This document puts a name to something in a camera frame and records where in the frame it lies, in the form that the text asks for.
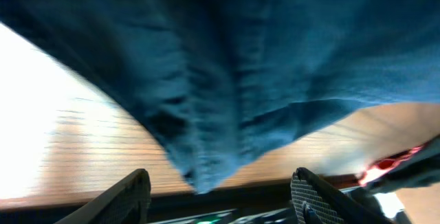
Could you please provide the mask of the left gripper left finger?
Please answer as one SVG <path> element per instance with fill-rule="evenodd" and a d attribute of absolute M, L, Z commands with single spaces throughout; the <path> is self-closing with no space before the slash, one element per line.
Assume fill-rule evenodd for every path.
<path fill-rule="evenodd" d="M 149 174 L 140 168 L 55 224 L 144 224 L 150 204 Z"/>

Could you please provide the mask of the navy blue shorts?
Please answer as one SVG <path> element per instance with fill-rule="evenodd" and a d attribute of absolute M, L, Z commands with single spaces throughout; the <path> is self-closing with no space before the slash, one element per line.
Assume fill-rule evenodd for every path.
<path fill-rule="evenodd" d="M 207 193 L 361 108 L 439 101 L 439 0 L 1 0 Z"/>

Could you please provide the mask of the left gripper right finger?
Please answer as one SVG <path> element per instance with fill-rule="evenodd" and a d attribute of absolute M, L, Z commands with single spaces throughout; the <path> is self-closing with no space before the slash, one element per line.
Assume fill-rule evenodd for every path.
<path fill-rule="evenodd" d="M 388 218 L 364 208 L 306 168 L 296 169 L 290 188 L 300 224 L 392 224 Z"/>

